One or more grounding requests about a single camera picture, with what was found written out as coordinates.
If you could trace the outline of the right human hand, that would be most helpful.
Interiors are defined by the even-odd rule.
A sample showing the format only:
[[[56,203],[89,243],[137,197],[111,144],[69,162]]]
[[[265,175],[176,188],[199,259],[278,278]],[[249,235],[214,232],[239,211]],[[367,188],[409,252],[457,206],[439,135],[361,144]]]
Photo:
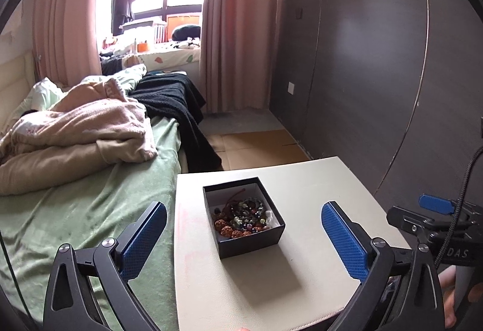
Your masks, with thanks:
[[[454,311],[456,266],[455,265],[449,266],[445,270],[441,271],[438,277],[439,277],[440,287],[443,293],[445,327],[447,329],[450,329],[455,325],[457,321],[455,311]]]

